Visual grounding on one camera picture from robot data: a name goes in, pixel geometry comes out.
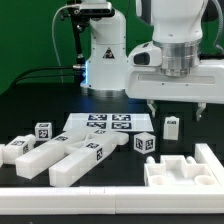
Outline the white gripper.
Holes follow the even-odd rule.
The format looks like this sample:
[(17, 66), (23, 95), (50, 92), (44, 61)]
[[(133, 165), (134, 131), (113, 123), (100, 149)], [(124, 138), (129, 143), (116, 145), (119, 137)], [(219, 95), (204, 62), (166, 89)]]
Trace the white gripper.
[(202, 60), (181, 77), (166, 76), (159, 68), (132, 67), (125, 90), (130, 98), (147, 99), (153, 117), (157, 111), (153, 100), (198, 103), (196, 120), (200, 121), (206, 103), (224, 104), (224, 60)]

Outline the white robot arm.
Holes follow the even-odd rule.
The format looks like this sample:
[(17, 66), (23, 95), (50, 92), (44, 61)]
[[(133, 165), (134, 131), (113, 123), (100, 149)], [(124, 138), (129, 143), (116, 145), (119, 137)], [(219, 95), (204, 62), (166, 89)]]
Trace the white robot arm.
[(150, 109), (162, 101), (195, 102), (200, 115), (208, 103), (224, 104), (224, 59), (201, 60), (201, 19), (209, 1), (135, 0), (136, 14), (154, 27), (152, 40), (125, 50), (126, 21), (120, 12), (105, 18), (106, 0), (83, 0), (92, 11), (91, 56), (83, 91), (97, 96), (145, 99)]

